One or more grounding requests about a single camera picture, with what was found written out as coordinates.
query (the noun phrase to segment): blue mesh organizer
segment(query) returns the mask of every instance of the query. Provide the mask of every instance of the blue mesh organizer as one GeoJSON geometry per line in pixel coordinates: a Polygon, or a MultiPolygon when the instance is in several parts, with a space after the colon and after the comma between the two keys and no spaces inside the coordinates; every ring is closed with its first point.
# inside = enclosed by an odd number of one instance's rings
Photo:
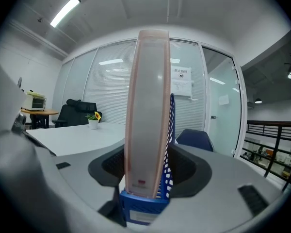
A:
{"type": "Polygon", "coordinates": [[[149,225],[169,203],[169,191],[173,186],[173,180],[170,168],[168,167],[167,146],[169,143],[175,142],[175,110],[176,105],[174,94],[171,94],[165,158],[156,199],[142,198],[128,194],[126,191],[122,191],[120,194],[120,200],[126,222],[149,225]]]}

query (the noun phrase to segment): white desk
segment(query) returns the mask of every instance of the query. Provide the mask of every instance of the white desk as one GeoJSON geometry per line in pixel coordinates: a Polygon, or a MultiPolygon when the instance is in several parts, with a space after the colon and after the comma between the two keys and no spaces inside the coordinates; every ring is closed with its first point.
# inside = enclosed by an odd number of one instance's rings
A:
{"type": "Polygon", "coordinates": [[[90,130],[88,124],[27,130],[57,156],[82,153],[113,145],[125,137],[125,125],[101,122],[97,130],[90,130]]]}

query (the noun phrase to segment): potted plant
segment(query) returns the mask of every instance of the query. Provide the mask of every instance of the potted plant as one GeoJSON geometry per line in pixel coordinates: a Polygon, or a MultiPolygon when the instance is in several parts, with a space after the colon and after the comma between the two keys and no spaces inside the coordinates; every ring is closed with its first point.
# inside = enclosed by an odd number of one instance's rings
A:
{"type": "Polygon", "coordinates": [[[88,125],[91,130],[96,130],[98,128],[99,120],[101,119],[100,114],[95,111],[94,115],[87,114],[88,125]]]}

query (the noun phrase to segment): window blinds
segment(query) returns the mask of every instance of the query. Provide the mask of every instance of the window blinds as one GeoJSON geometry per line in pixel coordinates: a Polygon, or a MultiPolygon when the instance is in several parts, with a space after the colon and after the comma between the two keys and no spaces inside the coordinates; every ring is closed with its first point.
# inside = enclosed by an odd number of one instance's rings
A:
{"type": "Polygon", "coordinates": [[[129,79],[136,41],[99,48],[85,86],[85,102],[95,102],[102,121],[125,124],[129,79]]]}
{"type": "Polygon", "coordinates": [[[201,52],[197,44],[170,41],[172,67],[190,67],[192,76],[192,100],[175,96],[176,137],[184,129],[204,130],[206,116],[206,81],[201,52]]]}
{"type": "Polygon", "coordinates": [[[65,84],[67,81],[67,77],[71,68],[73,60],[63,64],[60,72],[58,74],[54,95],[53,95],[53,104],[52,107],[56,111],[60,111],[62,108],[62,101],[64,95],[65,84]]]}
{"type": "Polygon", "coordinates": [[[87,75],[93,62],[96,50],[75,58],[65,85],[63,104],[68,99],[82,100],[87,75]]]}

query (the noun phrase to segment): white flower pot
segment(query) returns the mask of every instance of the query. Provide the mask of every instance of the white flower pot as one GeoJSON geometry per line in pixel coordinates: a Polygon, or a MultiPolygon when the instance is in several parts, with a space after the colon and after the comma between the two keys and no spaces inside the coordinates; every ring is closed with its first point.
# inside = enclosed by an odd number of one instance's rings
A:
{"type": "Polygon", "coordinates": [[[91,130],[96,130],[98,128],[98,120],[88,120],[88,125],[91,130]]]}

